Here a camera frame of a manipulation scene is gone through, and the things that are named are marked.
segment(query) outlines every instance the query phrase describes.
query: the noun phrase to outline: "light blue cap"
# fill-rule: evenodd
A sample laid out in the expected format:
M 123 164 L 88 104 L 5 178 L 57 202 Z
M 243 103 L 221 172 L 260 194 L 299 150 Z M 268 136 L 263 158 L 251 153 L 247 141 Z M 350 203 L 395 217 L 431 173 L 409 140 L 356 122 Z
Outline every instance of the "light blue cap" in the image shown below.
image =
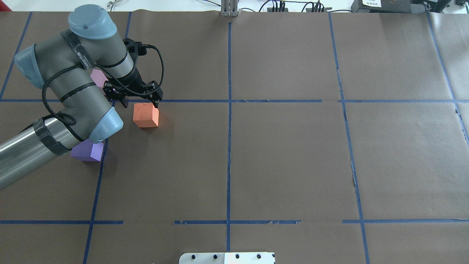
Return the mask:
M 77 7 L 68 15 L 70 29 L 85 39 L 107 39 L 117 32 L 117 27 L 104 8 L 97 5 Z
M 93 129 L 89 140 L 94 144 L 98 144 L 121 130 L 123 126 L 124 122 L 122 122 L 121 117 L 117 114 L 116 109 L 111 107 L 98 125 Z
M 20 72 L 37 88 L 44 86 L 41 72 L 39 71 L 36 53 L 33 44 L 15 55 L 14 61 Z

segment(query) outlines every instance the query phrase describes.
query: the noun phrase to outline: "orange cube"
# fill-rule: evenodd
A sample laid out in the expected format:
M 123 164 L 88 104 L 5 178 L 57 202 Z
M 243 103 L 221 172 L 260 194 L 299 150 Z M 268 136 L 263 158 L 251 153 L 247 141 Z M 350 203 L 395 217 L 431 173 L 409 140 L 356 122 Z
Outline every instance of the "orange cube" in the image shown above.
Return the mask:
M 152 103 L 136 103 L 134 104 L 134 123 L 142 127 L 158 127 L 158 108 Z

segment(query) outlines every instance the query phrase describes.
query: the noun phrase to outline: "robotic arm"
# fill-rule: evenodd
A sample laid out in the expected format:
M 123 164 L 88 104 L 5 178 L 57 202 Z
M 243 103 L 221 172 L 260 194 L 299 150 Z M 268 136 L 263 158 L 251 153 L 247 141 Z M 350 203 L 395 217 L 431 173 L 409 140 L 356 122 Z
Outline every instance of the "robotic arm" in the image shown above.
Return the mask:
M 109 81 L 103 90 L 110 100 L 127 107 L 126 96 L 140 96 L 155 107 L 162 99 L 159 83 L 146 84 L 136 68 L 145 45 L 122 40 L 108 13 L 96 5 L 84 5 L 68 17 L 70 28 L 42 43 L 19 52 L 15 65 L 36 87 L 42 88 L 49 116 L 0 145 L 0 190 L 8 187 L 52 159 L 63 155 L 85 139 L 101 142 L 117 131 L 123 122 L 86 72 L 98 67 Z M 50 87 L 64 105 L 54 113 L 45 91 Z

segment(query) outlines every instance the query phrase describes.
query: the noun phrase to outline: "purple block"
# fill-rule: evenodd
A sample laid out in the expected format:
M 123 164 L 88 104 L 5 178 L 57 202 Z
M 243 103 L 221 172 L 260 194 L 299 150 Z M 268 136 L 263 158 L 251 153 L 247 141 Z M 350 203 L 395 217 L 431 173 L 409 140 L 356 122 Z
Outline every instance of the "purple block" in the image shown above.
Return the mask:
M 103 155 L 104 143 L 93 144 L 89 140 L 76 145 L 72 149 L 71 156 L 81 161 L 100 162 Z

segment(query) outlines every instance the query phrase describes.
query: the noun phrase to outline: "black box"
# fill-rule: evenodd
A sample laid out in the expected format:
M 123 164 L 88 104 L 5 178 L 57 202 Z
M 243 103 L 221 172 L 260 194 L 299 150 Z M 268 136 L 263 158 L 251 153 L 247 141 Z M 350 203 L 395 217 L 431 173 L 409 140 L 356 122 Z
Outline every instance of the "black box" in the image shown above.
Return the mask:
M 412 13 L 410 0 L 354 0 L 350 10 L 358 13 Z

